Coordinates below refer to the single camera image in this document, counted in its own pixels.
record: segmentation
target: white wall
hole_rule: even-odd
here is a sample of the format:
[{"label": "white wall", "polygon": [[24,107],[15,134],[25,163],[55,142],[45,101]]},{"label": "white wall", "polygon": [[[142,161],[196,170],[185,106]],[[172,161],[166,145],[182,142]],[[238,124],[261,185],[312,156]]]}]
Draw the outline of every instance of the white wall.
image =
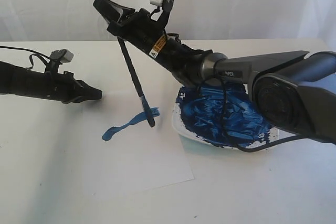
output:
[{"label": "white wall", "polygon": [[[114,0],[152,9],[149,0]],[[93,0],[0,0],[1,40],[111,40]],[[319,37],[336,50],[336,0],[175,0],[182,39]]]}]

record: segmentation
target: paper sheet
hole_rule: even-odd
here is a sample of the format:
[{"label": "paper sheet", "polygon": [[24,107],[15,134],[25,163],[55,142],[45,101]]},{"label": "paper sheet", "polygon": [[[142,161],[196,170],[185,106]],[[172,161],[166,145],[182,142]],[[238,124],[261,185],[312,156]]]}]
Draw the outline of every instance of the paper sheet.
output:
[{"label": "paper sheet", "polygon": [[85,194],[109,199],[194,178],[179,135],[171,126],[172,110],[165,108],[166,99],[159,92],[147,92],[146,97],[151,107],[159,107],[156,126],[150,128],[144,121],[116,133],[108,142],[102,140],[108,128],[122,126],[142,112],[138,96],[134,90],[118,91],[86,105],[82,141]]}]

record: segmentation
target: warning label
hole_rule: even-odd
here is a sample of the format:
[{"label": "warning label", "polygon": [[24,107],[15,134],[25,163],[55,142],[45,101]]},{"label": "warning label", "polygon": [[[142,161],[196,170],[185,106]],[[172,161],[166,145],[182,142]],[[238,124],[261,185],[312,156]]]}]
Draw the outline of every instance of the warning label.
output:
[{"label": "warning label", "polygon": [[160,39],[158,39],[157,42],[154,44],[152,50],[149,52],[150,57],[155,59],[165,45],[166,45],[166,38],[164,35],[162,35]]}]

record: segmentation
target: blue paint stroke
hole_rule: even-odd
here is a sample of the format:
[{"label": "blue paint stroke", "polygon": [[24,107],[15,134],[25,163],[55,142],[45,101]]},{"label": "blue paint stroke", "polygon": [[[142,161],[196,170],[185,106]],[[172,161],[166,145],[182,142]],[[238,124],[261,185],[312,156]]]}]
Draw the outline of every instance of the blue paint stroke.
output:
[{"label": "blue paint stroke", "polygon": [[229,146],[235,142],[247,147],[255,141],[269,142],[272,125],[256,110],[249,100],[243,84],[226,83],[226,111],[224,115],[227,139],[221,125],[223,91],[204,86],[201,96],[195,89],[182,87],[176,102],[180,105],[181,119],[185,127],[215,146]]},{"label": "blue paint stroke", "polygon": [[[151,111],[153,113],[153,117],[157,117],[160,115],[159,108],[151,108]],[[120,126],[120,127],[111,127],[109,128],[103,135],[103,140],[108,141],[111,140],[111,138],[116,134],[117,132],[127,128],[130,125],[136,125],[140,122],[143,122],[147,120],[145,112],[141,112],[140,114],[136,115],[131,121],[129,121],[127,124]]]}]

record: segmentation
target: table surface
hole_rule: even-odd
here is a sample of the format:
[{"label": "table surface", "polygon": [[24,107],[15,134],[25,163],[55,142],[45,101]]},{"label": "table surface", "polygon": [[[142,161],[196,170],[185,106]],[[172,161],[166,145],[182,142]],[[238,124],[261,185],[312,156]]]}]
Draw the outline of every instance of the table surface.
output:
[{"label": "table surface", "polygon": [[[232,58],[328,49],[317,39],[186,44]],[[61,71],[71,71],[96,88],[133,87],[116,42],[2,45],[45,54],[67,48],[75,57]],[[131,46],[129,51],[145,91],[156,85],[178,88],[170,73],[149,57]],[[3,50],[1,60],[29,65],[24,52]],[[248,154],[181,138],[194,180],[96,200],[81,192],[81,104],[3,95],[0,111],[1,223],[335,223],[336,147],[331,144],[299,140]]]}]

